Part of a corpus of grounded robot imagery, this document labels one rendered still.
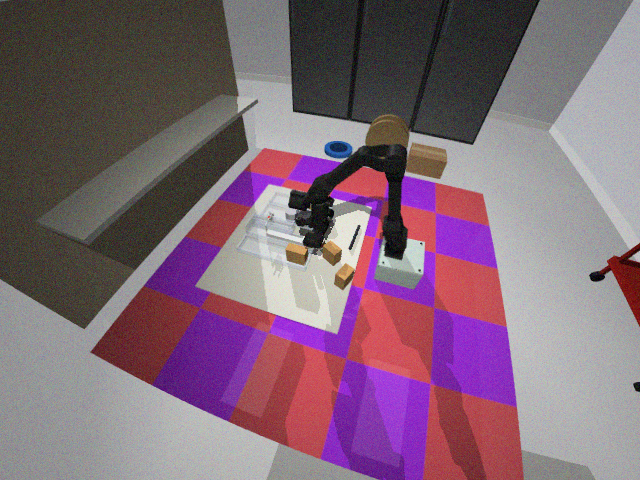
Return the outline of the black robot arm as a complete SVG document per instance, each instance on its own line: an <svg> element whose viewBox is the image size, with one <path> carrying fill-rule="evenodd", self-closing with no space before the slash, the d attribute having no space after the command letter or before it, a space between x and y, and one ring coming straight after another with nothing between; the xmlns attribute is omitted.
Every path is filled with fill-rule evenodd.
<svg viewBox="0 0 640 480"><path fill-rule="evenodd" d="M385 159L380 159L385 157ZM402 260L407 248L408 229L401 215L402 188L401 183L407 166L407 150L401 144L361 146L344 162L328 174L316 177L307 192L292 189L288 207L302 210L296 217L297 226L308 225L312 228L312 219L324 217L328 207L332 207L335 199L329 194L362 166L385 172L388 180L388 215L383 218L383 236L386 240L384 256ZM310 208L311 211L306 211Z"/></svg>

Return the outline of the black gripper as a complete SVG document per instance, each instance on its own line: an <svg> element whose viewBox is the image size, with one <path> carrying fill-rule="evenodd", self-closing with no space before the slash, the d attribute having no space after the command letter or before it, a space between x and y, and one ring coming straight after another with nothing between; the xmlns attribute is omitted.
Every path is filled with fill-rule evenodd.
<svg viewBox="0 0 640 480"><path fill-rule="evenodd" d="M325 238L324 234L330 226L331 220L334 216L334 210L328 208L328 213L324 217L315 217L314 215L310 215L310 219L312 219L312 228L314 233L306 233L303 244L305 246L313 247L319 249L322 245L322 242Z"/></svg>

